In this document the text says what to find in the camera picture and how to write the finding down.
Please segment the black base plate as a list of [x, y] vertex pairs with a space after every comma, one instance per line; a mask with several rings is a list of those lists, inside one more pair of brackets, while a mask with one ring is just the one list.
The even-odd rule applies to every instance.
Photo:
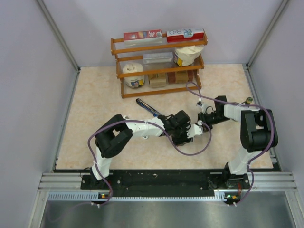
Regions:
[[225, 169], [190, 170], [110, 170], [97, 180], [93, 174], [82, 177], [83, 190], [113, 189], [114, 197], [199, 197], [213, 196], [214, 190], [239, 193], [249, 188], [247, 174], [229, 174]]

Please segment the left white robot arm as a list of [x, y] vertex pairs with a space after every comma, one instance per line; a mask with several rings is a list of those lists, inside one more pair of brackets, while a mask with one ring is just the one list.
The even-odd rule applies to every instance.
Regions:
[[97, 188], [107, 185], [110, 165], [132, 139], [137, 137], [168, 135], [175, 146], [185, 145], [193, 141], [189, 137], [190, 117], [182, 110], [175, 115], [159, 115], [143, 122], [131, 121], [117, 114], [106, 122], [95, 136], [96, 164], [91, 168], [91, 182]]

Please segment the blue black stapler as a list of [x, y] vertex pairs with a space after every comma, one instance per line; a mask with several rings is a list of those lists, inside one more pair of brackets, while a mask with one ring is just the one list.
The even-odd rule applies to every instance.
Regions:
[[147, 110], [149, 113], [151, 113], [154, 117], [160, 116], [162, 115], [160, 112], [158, 112], [156, 109], [154, 109], [153, 107], [151, 107], [150, 105], [146, 104], [143, 100], [141, 100], [140, 98], [137, 98], [136, 103], [144, 108], [145, 110]]

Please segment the red white toothpaste box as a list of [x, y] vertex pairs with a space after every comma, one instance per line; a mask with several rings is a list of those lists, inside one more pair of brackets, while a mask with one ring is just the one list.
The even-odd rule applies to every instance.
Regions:
[[203, 39], [204, 35], [205, 31], [203, 28], [184, 28], [169, 30], [166, 32], [166, 38], [168, 43], [199, 40]]

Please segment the green glass bottle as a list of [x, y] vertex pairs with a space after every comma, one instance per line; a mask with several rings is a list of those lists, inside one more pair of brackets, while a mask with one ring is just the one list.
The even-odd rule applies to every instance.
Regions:
[[244, 103], [245, 103], [246, 105], [250, 105], [252, 102], [253, 102], [253, 98], [252, 98], [252, 97], [248, 97], [248, 98], [244, 101]]

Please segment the tan cardboard box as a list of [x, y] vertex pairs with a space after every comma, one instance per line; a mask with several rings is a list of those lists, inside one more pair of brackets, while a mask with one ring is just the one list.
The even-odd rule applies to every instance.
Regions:
[[165, 87], [167, 85], [167, 74], [156, 73], [148, 75], [149, 85], [151, 88]]

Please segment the clear plastic box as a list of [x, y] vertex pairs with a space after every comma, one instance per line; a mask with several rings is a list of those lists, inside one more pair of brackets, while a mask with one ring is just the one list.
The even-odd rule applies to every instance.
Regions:
[[173, 60], [172, 52], [143, 54], [143, 64], [147, 70], [164, 68], [171, 64]]

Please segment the red foil wrap box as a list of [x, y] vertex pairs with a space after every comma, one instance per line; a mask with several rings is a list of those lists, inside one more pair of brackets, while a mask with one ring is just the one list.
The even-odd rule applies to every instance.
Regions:
[[162, 30], [148, 30], [128, 32], [123, 34], [123, 42], [126, 46], [160, 44], [162, 43]]

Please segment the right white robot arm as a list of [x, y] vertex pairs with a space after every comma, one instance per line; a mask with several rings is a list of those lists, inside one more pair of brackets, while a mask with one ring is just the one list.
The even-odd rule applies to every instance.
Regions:
[[203, 131], [216, 124], [233, 120], [240, 122], [240, 141], [242, 147], [236, 157], [227, 162], [219, 181], [209, 180], [211, 188], [218, 188], [224, 185], [227, 188], [240, 188], [246, 185], [248, 181], [247, 172], [250, 164], [255, 158], [270, 148], [276, 147], [278, 144], [278, 135], [273, 113], [269, 109], [261, 109], [260, 107], [249, 107], [253, 102], [252, 97], [248, 97], [242, 103], [227, 103], [226, 96], [218, 96], [215, 98], [215, 109], [208, 113], [209, 106], [202, 102], [200, 98], [197, 106], [201, 108], [198, 113], [198, 120], [206, 124]]

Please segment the brown brick-pattern box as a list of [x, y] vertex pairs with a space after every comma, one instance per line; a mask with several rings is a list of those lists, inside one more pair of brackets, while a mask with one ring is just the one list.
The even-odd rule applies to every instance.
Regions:
[[194, 73], [192, 70], [167, 73], [169, 84], [182, 84], [193, 81]]

